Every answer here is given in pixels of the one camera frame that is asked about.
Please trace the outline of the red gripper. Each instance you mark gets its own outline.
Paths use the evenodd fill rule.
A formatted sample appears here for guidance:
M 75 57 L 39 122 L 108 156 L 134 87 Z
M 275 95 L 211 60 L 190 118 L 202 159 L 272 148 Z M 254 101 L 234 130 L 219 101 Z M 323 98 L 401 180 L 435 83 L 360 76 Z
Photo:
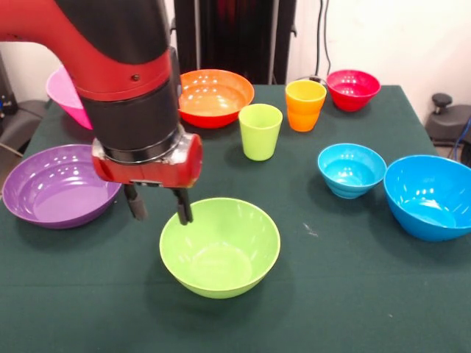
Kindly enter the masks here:
M 91 148 L 93 167 L 101 179 L 121 184 L 137 182 L 173 188 L 180 223 L 188 224 L 193 221 L 186 188 L 195 184 L 202 170 L 203 151 L 200 136 L 184 132 L 176 147 L 168 154 L 138 164 L 122 164 L 111 160 L 97 139 L 93 141 Z M 124 185 L 124 195 L 133 217 L 139 221 L 146 219 L 148 212 L 135 186 Z

